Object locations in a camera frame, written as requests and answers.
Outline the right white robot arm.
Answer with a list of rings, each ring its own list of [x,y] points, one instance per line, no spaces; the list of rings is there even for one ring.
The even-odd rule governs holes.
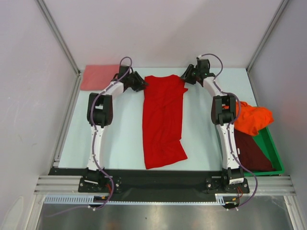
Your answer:
[[[196,60],[197,64],[188,65],[180,78],[185,83],[193,85],[198,82],[212,97],[211,121],[219,135],[223,157],[221,186],[226,192],[233,192],[245,179],[235,141],[237,98],[218,85],[217,77],[221,72],[212,73],[208,59],[200,55]]]

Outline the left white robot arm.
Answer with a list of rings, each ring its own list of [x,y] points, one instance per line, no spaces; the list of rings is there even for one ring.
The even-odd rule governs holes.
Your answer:
[[[91,150],[86,166],[89,171],[100,172],[104,168],[104,143],[107,128],[113,121],[113,101],[129,88],[139,92],[147,86],[148,83],[132,67],[120,66],[105,89],[89,95],[87,121],[91,127]]]

